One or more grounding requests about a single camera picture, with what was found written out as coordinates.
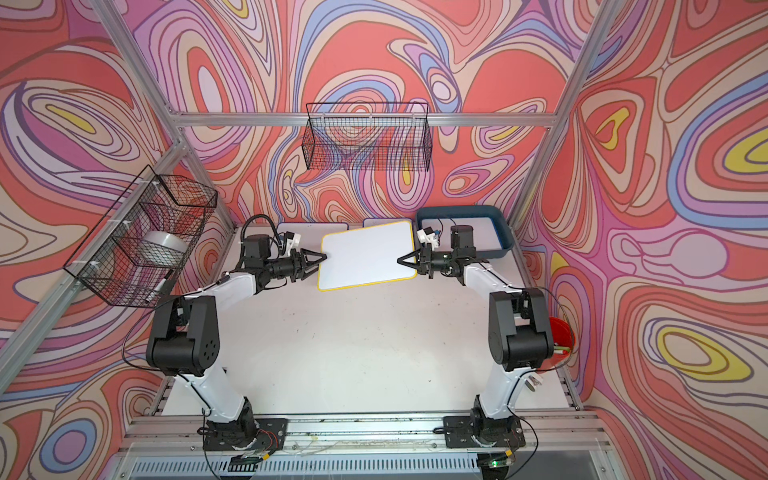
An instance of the metal grille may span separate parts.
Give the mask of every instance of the metal grille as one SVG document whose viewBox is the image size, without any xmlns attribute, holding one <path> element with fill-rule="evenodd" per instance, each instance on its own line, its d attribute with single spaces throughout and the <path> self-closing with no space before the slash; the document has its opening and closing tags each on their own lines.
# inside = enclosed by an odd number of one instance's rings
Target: metal grille
<svg viewBox="0 0 768 480">
<path fill-rule="evenodd" d="M 376 474 L 405 475 L 409 473 L 476 473 L 475 453 L 428 453 L 394 455 L 274 455 L 260 465 L 230 465 L 228 457 L 208 454 L 210 467 L 217 475 L 283 476 L 283 475 L 344 475 Z M 168 476 L 169 478 L 210 475 L 203 458 L 165 457 L 139 458 L 130 478 Z"/>
<path fill-rule="evenodd" d="M 429 170 L 426 103 L 310 103 L 306 109 L 307 170 Z"/>
<path fill-rule="evenodd" d="M 170 291 L 213 213 L 217 192 L 189 178 L 155 175 L 138 202 L 77 273 L 106 303 L 153 306 Z M 146 241 L 156 230 L 183 240 L 185 251 Z"/>
</svg>

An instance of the black cable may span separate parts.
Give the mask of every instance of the black cable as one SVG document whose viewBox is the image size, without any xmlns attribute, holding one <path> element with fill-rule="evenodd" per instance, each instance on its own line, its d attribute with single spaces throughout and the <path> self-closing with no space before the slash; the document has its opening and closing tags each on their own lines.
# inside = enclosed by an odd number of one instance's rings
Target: black cable
<svg viewBox="0 0 768 480">
<path fill-rule="evenodd" d="M 500 276 L 496 275 L 496 274 L 495 274 L 495 273 L 493 273 L 492 271 L 489 271 L 487 268 L 485 269 L 485 271 L 487 271 L 487 272 L 488 272 L 488 273 L 490 273 L 491 275 L 495 276 L 495 277 L 496 277 L 496 278 L 497 278 L 497 279 L 498 279 L 500 282 L 503 282 L 503 281 L 504 281 L 504 280 L 503 280 L 503 279 L 502 279 Z M 523 290 L 523 289 L 524 289 L 524 287 L 523 287 L 523 286 L 510 285 L 509 283 L 506 283 L 506 286 L 508 286 L 508 287 L 510 287 L 510 288 L 516 288 L 516 289 L 520 289 L 520 290 Z M 559 308 L 560 312 L 561 312 L 561 313 L 562 313 L 562 315 L 565 317 L 565 322 L 568 324 L 568 329 L 571 331 L 571 343 L 572 343 L 572 344 L 573 344 L 573 346 L 574 346 L 574 348 L 573 348 L 573 349 L 572 349 L 572 350 L 571 350 L 571 351 L 568 353 L 568 356 L 567 356 L 567 357 L 565 357 L 565 358 L 564 358 L 564 359 L 563 359 L 561 362 L 559 362 L 559 363 L 558 363 L 556 366 L 553 366 L 553 367 L 552 367 L 552 368 L 550 368 L 550 369 L 543 369 L 543 370 L 542 370 L 542 369 L 537 369 L 537 370 L 536 370 L 536 372 L 539 372 L 539 373 L 544 373 L 544 372 L 551 372 L 552 370 L 557 370 L 557 369 L 559 369 L 560 367 L 562 367 L 562 366 L 565 366 L 565 364 L 566 364 L 566 363 L 568 363 L 568 361 L 571 359 L 571 357 L 572 357 L 573 355 L 575 355 L 575 354 L 578 352 L 578 347 L 576 347 L 576 334 L 574 333 L 574 327 L 573 327 L 573 325 L 571 324 L 571 319 L 568 317 L 568 313 L 567 313 L 567 311 L 565 310 L 565 307 L 563 307 L 562 303 L 560 303 L 560 300 L 558 300 L 557 296 L 556 296 L 554 293 L 552 293 L 552 290 L 550 290 L 550 289 L 549 289 L 549 288 L 547 288 L 546 286 L 537 286 L 537 287 L 535 287 L 535 288 L 540 288 L 540 289 L 544 290 L 545 292 L 547 292 L 547 293 L 549 294 L 549 296 L 550 296 L 550 297 L 552 297 L 552 299 L 554 300 L 554 302 L 557 304 L 557 306 L 558 306 L 558 308 Z"/>
<path fill-rule="evenodd" d="M 280 255 L 284 255 L 285 254 L 285 249 L 288 247 L 288 245 L 286 243 L 286 234 L 285 233 L 280 233 L 277 236 L 277 240 L 275 241 L 275 245 L 277 246 L 277 257 L 280 258 Z"/>
<path fill-rule="evenodd" d="M 558 300 L 558 298 L 555 296 L 555 294 L 552 293 L 552 291 L 549 290 L 549 288 L 547 288 L 546 286 L 540 286 L 538 288 L 541 288 L 545 292 L 549 293 L 549 296 L 551 296 L 552 299 L 554 300 L 554 302 L 558 305 L 559 310 L 562 312 L 562 315 L 565 317 L 565 321 L 568 324 L 568 329 L 571 331 L 571 343 L 574 346 L 573 349 L 570 352 L 568 352 L 568 356 L 565 357 L 556 366 L 553 366 L 553 367 L 551 367 L 549 369 L 537 370 L 537 372 L 542 372 L 543 373 L 543 372 L 551 372 L 552 370 L 557 370 L 560 367 L 565 366 L 565 364 L 568 363 L 571 360 L 571 358 L 573 358 L 573 355 L 578 353 L 578 347 L 576 347 L 576 334 L 574 333 L 574 327 L 571 325 L 571 319 L 568 318 L 568 314 L 566 313 L 565 308 L 560 303 L 560 300 Z"/>
<path fill-rule="evenodd" d="M 536 446 L 533 448 L 533 452 L 531 453 L 531 456 L 526 458 L 525 462 L 523 462 L 523 464 L 520 465 L 520 467 L 517 470 L 515 470 L 512 473 L 508 473 L 507 476 L 504 477 L 504 480 L 507 480 L 508 478 L 512 478 L 515 475 L 517 475 L 523 469 L 523 467 L 525 467 L 528 464 L 528 462 L 531 461 L 531 458 L 533 458 L 533 455 L 536 455 L 536 451 L 538 450 L 538 435 L 536 435 L 536 430 L 534 430 L 533 425 L 531 425 L 531 423 L 528 420 L 522 418 L 521 416 L 517 416 L 517 415 L 515 416 L 518 417 L 518 419 L 521 422 L 525 422 L 528 425 L 528 427 L 531 428 L 531 431 L 533 432 L 533 436 L 536 437 Z"/>
<path fill-rule="evenodd" d="M 205 456 L 205 463 L 206 465 L 208 465 L 208 469 L 210 470 L 210 473 L 213 474 L 213 476 L 216 477 L 217 480 L 221 480 L 221 477 L 216 472 L 214 472 L 214 468 L 210 466 L 210 462 L 208 461 L 208 452 L 205 451 L 205 434 L 208 431 L 208 428 L 205 426 L 205 418 L 206 418 L 205 409 L 201 409 L 201 410 L 203 413 L 203 426 L 200 427 L 200 430 L 201 430 L 201 435 L 203 436 L 203 455 Z"/>
<path fill-rule="evenodd" d="M 456 225 L 456 220 L 453 220 L 452 218 L 449 218 L 451 222 L 453 222 L 454 225 Z M 442 231 L 445 229 L 445 227 L 442 225 L 442 219 L 437 219 L 438 222 L 440 222 L 440 234 L 437 236 L 437 244 L 440 244 L 440 238 L 442 237 Z"/>
<path fill-rule="evenodd" d="M 135 329 L 136 329 L 136 327 L 139 325 L 139 323 L 141 323 L 141 320 L 143 320 L 143 319 L 147 318 L 147 316 L 148 316 L 148 315 L 150 315 L 151 313 L 154 313 L 154 312 L 155 312 L 157 309 L 159 309 L 159 308 L 160 308 L 160 307 L 162 307 L 163 305 L 165 305 L 165 304 L 167 304 L 167 303 L 169 303 L 169 302 L 173 302 L 174 300 L 175 300 L 175 298 L 171 298 L 170 300 L 166 300 L 166 301 L 164 301 L 164 302 L 163 302 L 163 303 L 161 303 L 160 305 L 158 305 L 158 306 L 154 307 L 152 310 L 150 310 L 150 311 L 146 312 L 144 315 L 142 315 L 141 317 L 139 317 L 139 319 L 138 319 L 138 320 L 136 320 L 136 323 L 134 323 L 134 325 L 131 327 L 131 329 L 130 329 L 130 330 L 128 330 L 128 333 L 125 335 L 125 338 L 123 338 L 123 346 L 122 346 L 122 348 L 120 348 L 120 355 L 121 355 L 121 357 L 123 358 L 123 362 L 125 362 L 125 363 L 126 363 L 126 364 L 128 364 L 129 366 L 132 366 L 132 367 L 134 367 L 135 369 L 139 369 L 139 370 L 146 370 L 147 372 L 160 372 L 160 371 L 161 371 L 160 369 L 155 369 L 155 368 L 152 368 L 152 367 L 147 367 L 147 366 L 140 366 L 140 365 L 135 365 L 135 364 L 133 364 L 133 363 L 129 362 L 129 361 L 128 361 L 128 359 L 127 359 L 127 358 L 125 358 L 125 346 L 126 346 L 126 344 L 128 343 L 128 339 L 129 339 L 129 338 L 131 338 L 131 334 L 134 332 L 134 330 L 135 330 Z"/>
<path fill-rule="evenodd" d="M 270 237 L 270 240 L 272 240 L 272 243 L 275 244 L 275 247 L 277 247 L 277 256 L 280 256 L 280 242 L 275 240 L 275 237 Z"/>
<path fill-rule="evenodd" d="M 287 276 L 283 277 L 283 280 L 285 280 L 285 283 L 283 283 L 283 285 L 280 285 L 280 286 L 265 286 L 263 288 L 263 290 L 277 290 L 279 288 L 283 288 L 285 285 L 288 284 L 288 277 Z"/>
<path fill-rule="evenodd" d="M 205 397 L 203 397 L 203 396 L 200 394 L 200 392 L 198 392 L 198 391 L 197 391 L 197 389 L 196 389 L 196 388 L 194 388 L 194 383 L 192 383 L 192 381 L 191 381 L 191 380 L 189 380 L 187 377 L 185 377 L 185 376 L 184 376 L 183 374 L 181 374 L 181 373 L 179 373 L 179 375 L 178 375 L 178 376 L 179 376 L 179 377 L 181 377 L 182 379 L 184 379 L 184 380 L 186 380 L 186 381 L 187 381 L 187 385 L 188 385 L 188 386 L 189 386 L 189 387 L 192 389 L 192 391 L 195 393 L 195 395 L 197 395 L 197 398 L 198 398 L 198 399 L 200 399 L 200 401 L 201 401 L 202 403 L 204 403 L 204 404 L 205 404 L 205 406 L 208 408 L 208 412 L 212 412 L 212 411 L 214 410 L 214 409 L 213 409 L 213 407 L 211 407 L 211 406 L 210 406 L 210 403 L 208 403 L 208 401 L 205 399 Z M 203 434 L 200 432 L 200 429 L 197 429 L 197 434 L 198 434 L 198 435 L 203 435 Z"/>
<path fill-rule="evenodd" d="M 472 265 L 473 263 L 490 263 L 485 258 L 480 258 L 480 257 L 467 257 L 467 256 L 464 256 L 464 257 L 456 257 L 454 260 L 469 260 L 469 263 L 467 263 L 467 265 Z"/>
<path fill-rule="evenodd" d="M 440 222 L 440 233 L 437 236 L 437 244 L 440 245 L 440 239 L 442 238 L 442 231 L 445 229 L 444 226 L 442 226 L 442 219 L 437 219 L 438 222 Z"/>
<path fill-rule="evenodd" d="M 275 239 L 277 242 L 278 256 L 285 253 L 283 251 L 283 245 L 280 243 L 280 234 L 277 233 L 277 228 L 275 227 L 275 223 L 272 221 L 272 219 L 268 215 L 264 215 L 264 214 L 256 214 L 256 215 L 253 215 L 248 220 L 245 220 L 245 223 L 243 223 L 243 229 L 240 231 L 240 248 L 241 249 L 243 248 L 242 244 L 245 242 L 245 230 L 248 228 L 248 225 L 250 225 L 252 222 L 254 222 L 259 218 L 265 219 L 267 222 L 269 222 L 270 227 L 272 227 L 272 233 L 275 234 Z"/>
</svg>

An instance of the psychedelic wall pattern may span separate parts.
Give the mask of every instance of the psychedelic wall pattern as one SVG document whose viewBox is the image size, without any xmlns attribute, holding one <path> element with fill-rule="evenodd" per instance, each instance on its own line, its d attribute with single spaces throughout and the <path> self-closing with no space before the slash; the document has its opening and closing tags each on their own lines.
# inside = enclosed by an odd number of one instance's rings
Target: psychedelic wall pattern
<svg viewBox="0 0 768 480">
<path fill-rule="evenodd" d="M 433 205 L 494 205 L 510 213 L 542 127 L 460 127 L 456 151 L 432 151 L 429 172 L 307 170 L 298 127 L 189 127 L 190 138 L 235 223 L 360 223 L 413 217 Z"/>
<path fill-rule="evenodd" d="M 311 101 L 424 101 L 432 112 L 552 112 L 588 2 L 143 2 L 124 10 L 172 108 L 301 112 Z M 191 127 L 233 219 L 361 222 L 427 205 L 509 211 L 541 140 L 529 127 L 433 129 L 428 173 L 307 172 L 302 128 Z"/>
<path fill-rule="evenodd" d="M 767 65 L 765 2 L 628 2 L 516 225 L 630 478 L 768 476 Z"/>
<path fill-rule="evenodd" d="M 1 348 L 169 141 L 85 0 L 0 6 L 0 44 Z M 177 288 L 210 281 L 224 228 L 211 218 Z M 1 479 L 99 475 L 161 380 L 120 360 L 142 313 L 78 296 L 0 396 Z M 146 338 L 147 320 L 128 352 Z"/>
</svg>

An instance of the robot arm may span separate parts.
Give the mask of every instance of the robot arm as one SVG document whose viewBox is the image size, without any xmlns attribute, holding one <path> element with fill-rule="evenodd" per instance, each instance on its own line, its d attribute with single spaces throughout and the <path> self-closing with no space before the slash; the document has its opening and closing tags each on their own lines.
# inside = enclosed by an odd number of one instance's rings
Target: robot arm
<svg viewBox="0 0 768 480">
<path fill-rule="evenodd" d="M 246 226 L 258 217 L 251 217 Z M 265 290 L 271 280 L 304 280 L 326 259 L 323 253 L 299 249 L 300 235 L 241 235 L 237 268 L 197 292 L 171 296 L 157 308 L 147 343 L 147 363 L 192 390 L 208 417 L 208 428 L 232 449 L 247 449 L 257 433 L 248 399 L 232 388 L 217 362 L 217 314 Z M 270 258 L 271 243 L 277 258 Z"/>
<path fill-rule="evenodd" d="M 535 370 L 554 353 L 554 343 L 544 294 L 540 289 L 521 289 L 477 257 L 472 227 L 451 227 L 450 252 L 435 252 L 436 235 L 431 229 L 419 230 L 419 250 L 400 257 L 398 263 L 410 266 L 432 278 L 435 271 L 456 278 L 484 298 L 488 298 L 488 347 L 493 365 L 485 390 L 475 401 L 475 425 L 503 420 L 514 415 L 515 403 L 523 388 L 541 384 Z"/>
</svg>

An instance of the wire basket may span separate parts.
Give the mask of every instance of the wire basket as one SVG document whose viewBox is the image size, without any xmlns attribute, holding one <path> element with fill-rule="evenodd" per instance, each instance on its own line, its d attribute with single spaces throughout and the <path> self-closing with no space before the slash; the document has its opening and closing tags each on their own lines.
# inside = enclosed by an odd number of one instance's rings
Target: wire basket
<svg viewBox="0 0 768 480">
<path fill-rule="evenodd" d="M 306 112 L 307 170 L 429 170 L 429 104 L 320 102 L 306 104 Z"/>
<path fill-rule="evenodd" d="M 83 267 L 75 273 L 65 264 L 65 270 L 110 305 L 154 306 L 178 280 L 217 198 L 213 188 L 189 178 L 155 174 Z M 155 240 L 165 233 L 176 237 L 175 248 Z"/>
</svg>

